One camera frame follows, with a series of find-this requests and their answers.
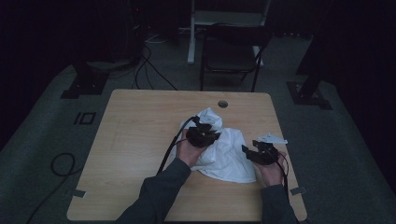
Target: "chair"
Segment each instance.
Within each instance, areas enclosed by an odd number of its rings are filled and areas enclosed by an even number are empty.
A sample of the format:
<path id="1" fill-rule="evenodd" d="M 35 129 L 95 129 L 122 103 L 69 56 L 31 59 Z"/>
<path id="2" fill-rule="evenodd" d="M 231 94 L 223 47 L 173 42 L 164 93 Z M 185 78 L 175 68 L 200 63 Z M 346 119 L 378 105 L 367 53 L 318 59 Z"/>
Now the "chair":
<path id="1" fill-rule="evenodd" d="M 223 74 L 247 74 L 254 72 L 251 91 L 254 92 L 260 70 L 262 51 L 272 33 L 264 26 L 246 26 L 215 23 L 205 28 L 201 59 L 201 91 L 204 89 L 205 72 Z M 253 46 L 259 47 L 254 54 Z"/>

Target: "black handheld controller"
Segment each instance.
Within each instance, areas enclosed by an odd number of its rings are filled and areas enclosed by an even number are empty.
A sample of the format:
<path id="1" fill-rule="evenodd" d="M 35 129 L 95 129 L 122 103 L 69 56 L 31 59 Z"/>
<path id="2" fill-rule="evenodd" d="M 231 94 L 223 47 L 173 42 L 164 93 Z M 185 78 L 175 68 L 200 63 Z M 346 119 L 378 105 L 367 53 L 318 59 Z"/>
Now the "black handheld controller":
<path id="1" fill-rule="evenodd" d="M 242 151 L 247 155 L 247 159 L 261 165 L 270 165 L 279 159 L 279 152 L 272 143 L 265 143 L 253 140 L 253 146 L 259 151 L 249 150 L 242 146 Z"/>
<path id="2" fill-rule="evenodd" d="M 189 128 L 186 138 L 193 146 L 208 147 L 219 139 L 220 133 L 210 131 L 212 125 L 200 123 L 198 116 L 193 117 L 192 121 L 195 123 L 196 127 Z"/>

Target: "crumpled white fabric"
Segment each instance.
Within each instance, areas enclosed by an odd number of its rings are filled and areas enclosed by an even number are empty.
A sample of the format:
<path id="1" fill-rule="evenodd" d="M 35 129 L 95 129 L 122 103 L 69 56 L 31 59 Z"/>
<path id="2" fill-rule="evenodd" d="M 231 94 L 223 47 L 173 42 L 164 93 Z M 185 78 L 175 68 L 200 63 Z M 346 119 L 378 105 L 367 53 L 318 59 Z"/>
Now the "crumpled white fabric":
<path id="1" fill-rule="evenodd" d="M 201 123 L 209 123 L 213 130 L 221 133 L 218 140 L 209 146 L 198 159 L 192 171 L 200 171 L 212 178 L 236 183 L 250 183 L 256 181 L 253 163 L 246 159 L 242 151 L 245 139 L 242 132 L 232 128 L 222 128 L 222 120 L 210 107 L 197 114 Z M 185 129 L 195 126 L 193 122 Z M 176 147 L 173 147 L 170 157 L 176 156 Z"/>

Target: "table top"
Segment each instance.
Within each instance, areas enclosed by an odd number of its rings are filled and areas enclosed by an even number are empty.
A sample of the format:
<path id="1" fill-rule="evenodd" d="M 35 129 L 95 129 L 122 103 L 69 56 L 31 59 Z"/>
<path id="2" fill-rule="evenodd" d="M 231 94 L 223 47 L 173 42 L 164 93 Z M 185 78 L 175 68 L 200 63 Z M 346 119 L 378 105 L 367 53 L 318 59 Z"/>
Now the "table top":
<path id="1" fill-rule="evenodd" d="M 228 107 L 220 108 L 219 101 Z M 241 130 L 247 147 L 268 133 L 283 137 L 270 95 L 255 92 L 113 91 L 77 190 L 67 212 L 70 220 L 115 220 L 138 197 L 146 177 L 154 176 L 177 134 L 180 122 L 211 107 L 223 127 Z M 275 145 L 286 151 L 285 145 Z M 298 187 L 289 161 L 289 187 Z M 181 188 L 167 221 L 260 221 L 258 181 L 238 184 L 192 172 Z M 300 194 L 290 194 L 299 220 L 306 219 Z"/>

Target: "dark background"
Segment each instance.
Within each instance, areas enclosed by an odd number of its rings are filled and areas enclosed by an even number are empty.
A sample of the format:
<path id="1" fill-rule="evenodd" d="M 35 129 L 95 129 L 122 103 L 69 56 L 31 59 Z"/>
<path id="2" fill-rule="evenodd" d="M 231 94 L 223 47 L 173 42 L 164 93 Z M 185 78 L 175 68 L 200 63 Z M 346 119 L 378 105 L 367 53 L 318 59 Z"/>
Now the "dark background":
<path id="1" fill-rule="evenodd" d="M 240 10 L 242 1 L 197 1 L 197 9 Z M 257 11 L 261 1 L 242 2 Z M 396 3 L 380 1 L 273 0 L 268 24 L 277 35 L 311 37 L 298 74 L 320 76 L 338 90 L 381 171 L 391 173 L 395 152 Z M 2 1 L 0 6 L 1 142 L 18 129 L 43 90 L 70 64 L 114 62 L 139 55 L 136 25 L 177 38 L 190 25 L 190 2 Z M 343 155 L 343 149 L 334 153 Z"/>

